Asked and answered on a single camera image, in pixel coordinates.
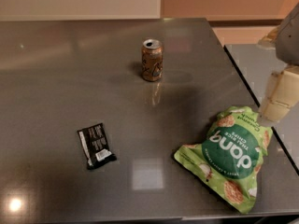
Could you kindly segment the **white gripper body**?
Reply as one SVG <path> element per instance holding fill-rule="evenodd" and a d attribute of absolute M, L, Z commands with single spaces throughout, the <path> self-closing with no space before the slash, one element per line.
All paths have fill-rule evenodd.
<path fill-rule="evenodd" d="M 278 28 L 276 55 L 284 63 L 299 65 L 299 3 Z"/>

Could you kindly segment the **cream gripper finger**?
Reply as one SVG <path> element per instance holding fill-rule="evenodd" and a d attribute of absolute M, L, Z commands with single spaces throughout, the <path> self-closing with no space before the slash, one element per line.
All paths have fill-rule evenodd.
<path fill-rule="evenodd" d="M 261 38 L 257 45 L 263 49 L 274 49 L 276 47 L 277 36 L 278 27 L 272 29 L 267 35 Z"/>
<path fill-rule="evenodd" d="M 299 66 L 287 65 L 268 79 L 260 114 L 272 122 L 281 121 L 299 102 Z"/>

